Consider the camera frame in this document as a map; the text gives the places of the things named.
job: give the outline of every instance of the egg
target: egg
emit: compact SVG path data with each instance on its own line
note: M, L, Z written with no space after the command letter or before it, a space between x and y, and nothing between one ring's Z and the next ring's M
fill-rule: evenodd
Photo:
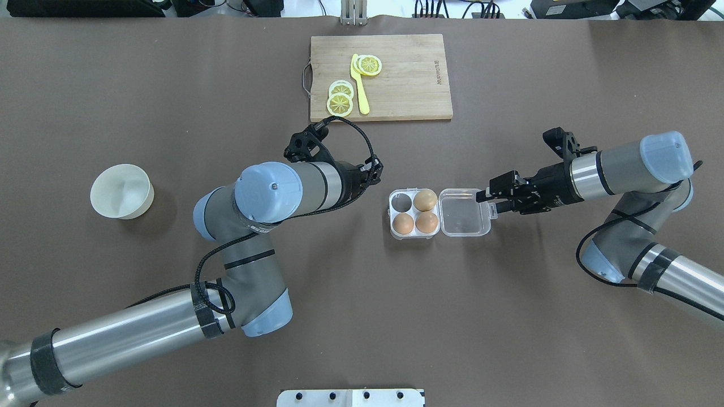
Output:
M413 204L419 211L431 211L437 204L437 195L429 189L420 190L413 199Z
M395 229L395 232L401 235L407 235L412 232L413 227L415 227L415 221L413 221L412 217L408 214L398 214L392 221L392 227Z
M435 215L432 212L421 212L417 216L417 221L415 222L415 226L417 226L417 230L419 230L422 233L433 233L435 229L437 229L437 224L439 223L439 220L437 218L437 215Z

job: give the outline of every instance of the egg carton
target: egg carton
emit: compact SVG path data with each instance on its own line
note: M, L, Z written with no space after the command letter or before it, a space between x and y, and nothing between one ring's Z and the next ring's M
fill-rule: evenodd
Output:
M497 219L495 203L478 203L475 199L480 191L477 188L447 188L438 196L432 209L438 218L438 224L432 233L422 233L413 228L407 235L402 235L392 227L395 217L401 213L409 214L414 221L421 213L413 201L422 188L407 188L392 191L388 198L387 214L390 217L390 233L395 239L430 239L440 230L452 238L474 238L486 235L492 228L492 219Z
M387 214L390 216L390 231L392 232L392 236L395 237L395 239L432 239L432 237L440 231L440 210L438 203L436 203L430 211L437 217L437 226L435 227L435 230L433 230L431 233L422 233L415 225L413 226L412 232L408 233L407 235L402 235L398 233L394 227L392 227L392 222L395 220L395 217L398 214L402 213L410 215L413 221L417 222L417 218L418 216L420 216L422 211L418 210L413 205L413 201L415 200L415 196L423 189L426 188L398 189L394 190L390 194Z

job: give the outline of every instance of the wooden cutting board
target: wooden cutting board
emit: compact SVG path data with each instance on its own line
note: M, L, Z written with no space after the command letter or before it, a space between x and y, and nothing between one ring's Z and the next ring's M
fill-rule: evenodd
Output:
M352 54L372 54L382 60L377 76L363 76L370 112L359 112L357 87L350 76ZM453 118L450 84L442 34L347 35L312 37L310 120L329 116L327 92L332 82L355 86L355 122L440 120Z

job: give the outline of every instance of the egg tray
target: egg tray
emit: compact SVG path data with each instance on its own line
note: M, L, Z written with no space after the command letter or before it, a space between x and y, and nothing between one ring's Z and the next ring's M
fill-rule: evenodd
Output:
M418 210L415 205L413 205L413 201L415 200L415 195L417 195L421 190L426 188L407 188L407 189L398 189L394 190L390 197L388 198L387 202L387 214L390 216L390 232L392 233L392 236L397 240L402 239L431 239L433 236L435 236L440 231L440 204L435 203L435 207L432 208L431 211L435 216L437 217L437 227L435 227L435 230L433 230L431 233L422 233L417 229L417 226L415 226L412 229L412 232L408 233L407 235L401 235L400 233L397 233L397 230L395 230L394 227L392 227L392 221L395 220L395 217L398 214L406 213L410 215L413 219L413 221L417 222L417 216L422 213L422 211ZM410 208L406 211L403 211L403 209L406 208L407 205L401 206L400 202L395 199L395 197L399 194L407 195L410 198Z

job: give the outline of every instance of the egg carton lid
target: egg carton lid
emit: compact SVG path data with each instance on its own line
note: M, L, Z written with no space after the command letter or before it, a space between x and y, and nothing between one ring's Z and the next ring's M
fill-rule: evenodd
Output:
M440 229L452 238L473 238L490 232L497 219L494 203L476 202L478 188L447 188L438 197Z

